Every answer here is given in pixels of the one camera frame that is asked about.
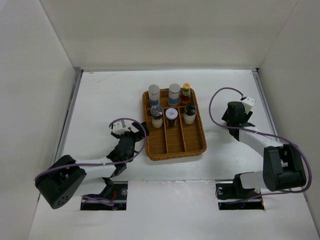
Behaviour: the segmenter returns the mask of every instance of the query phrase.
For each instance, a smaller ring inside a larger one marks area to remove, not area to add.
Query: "black cap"
[[[185,108],[184,108],[184,113],[188,116],[193,116],[197,113],[197,108],[193,103],[189,103]]]

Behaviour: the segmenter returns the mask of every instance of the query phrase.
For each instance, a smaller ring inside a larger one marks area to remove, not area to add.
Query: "jar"
[[[169,108],[167,111],[165,111],[165,123],[167,127],[174,127],[177,125],[177,117],[178,117],[178,111],[174,108]]]
[[[176,107],[179,104],[180,97],[180,85],[177,83],[173,83],[169,87],[169,97],[168,97],[168,105],[170,107]]]
[[[161,106],[153,106],[151,107],[151,115],[152,115],[152,120],[151,120],[151,124],[154,128],[158,129],[162,127],[162,124],[164,123],[163,120],[163,113],[164,110]]]
[[[150,106],[160,104],[160,88],[158,85],[150,85],[148,89]]]
[[[190,98],[190,83],[186,82],[181,90],[181,104],[187,105],[190,102]]]
[[[196,120],[197,108],[193,103],[189,103],[183,111],[183,121],[186,124],[193,124]]]

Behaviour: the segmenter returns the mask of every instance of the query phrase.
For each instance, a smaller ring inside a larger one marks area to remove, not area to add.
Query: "jar with white lid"
[[[148,89],[150,106],[160,105],[160,88],[152,84]]]
[[[163,113],[164,110],[161,106],[152,106],[151,107],[151,115],[152,115],[152,119],[151,119],[151,124],[154,128],[159,129],[162,127],[164,120],[163,120]]]
[[[169,108],[165,111],[165,125],[174,127],[177,125],[178,111],[174,108]]]
[[[180,85],[177,83],[173,83],[169,87],[169,96],[168,96],[168,105],[170,107],[176,107],[179,104],[180,98]]]

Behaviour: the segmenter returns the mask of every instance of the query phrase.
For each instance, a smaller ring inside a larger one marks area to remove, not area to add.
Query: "jar label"
[[[189,96],[190,95],[190,91],[185,91],[185,90],[183,90],[182,89],[182,95],[184,95],[184,96]]]
[[[150,98],[149,98],[149,102],[150,102],[150,105],[151,105],[151,106],[154,106],[154,105],[158,105],[158,104],[159,104],[159,100],[151,100]]]
[[[179,102],[179,98],[171,98],[171,97],[169,97],[169,103],[177,104],[178,102]]]

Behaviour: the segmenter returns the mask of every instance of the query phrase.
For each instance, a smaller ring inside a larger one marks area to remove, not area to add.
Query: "rectangular opening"
[[[261,194],[260,188],[236,190],[236,186],[232,180],[215,182],[219,210],[265,210],[262,197],[249,199]]]
[[[115,181],[110,194],[106,199],[114,202],[113,206],[107,206],[94,200],[82,198],[80,210],[83,211],[124,211],[127,209],[128,182]]]
[[[219,210],[265,210],[261,201],[248,201],[240,203],[218,202]]]

